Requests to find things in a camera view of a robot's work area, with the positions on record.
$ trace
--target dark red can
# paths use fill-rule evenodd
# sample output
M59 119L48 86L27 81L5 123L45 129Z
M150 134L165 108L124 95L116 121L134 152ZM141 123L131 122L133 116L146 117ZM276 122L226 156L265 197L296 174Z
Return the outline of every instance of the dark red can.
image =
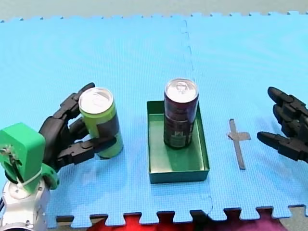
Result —
M184 148L192 141L199 99L195 82L176 78L165 89L164 142L172 148Z

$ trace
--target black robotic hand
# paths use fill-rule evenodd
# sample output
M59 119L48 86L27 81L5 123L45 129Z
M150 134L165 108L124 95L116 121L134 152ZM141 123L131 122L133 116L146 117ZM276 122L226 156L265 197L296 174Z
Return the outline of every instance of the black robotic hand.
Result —
M286 157L308 163L308 110L306 105L293 95L287 95L274 87L269 87L268 94L276 103L273 112L287 138L263 131L257 134L257 138Z
M72 93L60 104L60 109L44 121L39 130L46 140L43 163L56 171L71 163L78 164L91 159L95 153L116 143L115 137L75 142L84 138L89 132L81 118L68 126L69 120L75 119L80 114L78 100L81 94L93 87L94 83L89 83L78 93Z

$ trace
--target white cable tie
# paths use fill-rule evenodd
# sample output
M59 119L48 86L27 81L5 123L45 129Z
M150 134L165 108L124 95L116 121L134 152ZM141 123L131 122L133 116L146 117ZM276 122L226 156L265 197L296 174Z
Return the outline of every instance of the white cable tie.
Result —
M33 177L31 177L30 179L26 180L24 183L21 183L19 181L19 179L17 178L17 187L20 188L20 189L23 189L24 186L26 186L27 184L31 183L32 181L34 181L37 177L39 177L42 173L43 169L40 168L40 170L37 172L37 174L35 174Z

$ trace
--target blue foam mat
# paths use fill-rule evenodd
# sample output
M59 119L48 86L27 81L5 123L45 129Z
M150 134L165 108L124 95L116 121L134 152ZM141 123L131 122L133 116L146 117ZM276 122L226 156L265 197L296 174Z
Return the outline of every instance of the blue foam mat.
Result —
M107 214L107 225L123 225L124 213L142 213L156 223L157 211L175 211L175 222L191 221L190 210L211 208L208 181L151 185L147 157L147 101L161 100L171 78L186 76L181 17L30 20L0 27L0 127L24 122L39 130L59 103L90 81L114 94L124 151L59 172L51 193L49 227L56 216L73 215L73 227Z
M273 207L273 217L291 215L288 206L308 203L308 165L279 155L257 140L257 132L281 133L267 88L274 86L308 102L308 15L188 18L193 69L201 73L201 112L209 155L214 220L240 208L240 218L259 218L257 207ZM242 141L246 170L238 168L228 120Z
M190 210L220 220L225 208L241 208L241 218L255 219L256 207L264 206L281 218L290 216L289 205L307 204L306 164L260 144L256 133L280 130L269 85L308 102L303 27L308 16L232 15L54 17L0 24L5 86L0 127L22 121L38 130L67 95L90 81L115 95L125 149L111 160L94 158L59 172L61 185L48 207L50 228L56 216L68 215L75 217L73 227L90 226L95 214L107 214L107 225L121 225L123 214L136 212L142 213L141 223L156 223L157 211L175 211L175 222L191 221ZM151 185L146 102L161 100L174 77L192 78L200 86L211 170L204 182ZM252 136L241 142L245 172L238 170L226 136L231 117L239 131Z

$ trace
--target green can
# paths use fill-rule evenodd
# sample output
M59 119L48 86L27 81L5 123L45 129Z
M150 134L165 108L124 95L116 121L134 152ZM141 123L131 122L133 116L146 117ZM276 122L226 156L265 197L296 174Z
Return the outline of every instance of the green can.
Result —
M98 155L101 158L118 155L123 141L112 93L105 88L90 88L81 94L78 104L91 138L116 137L116 143Z

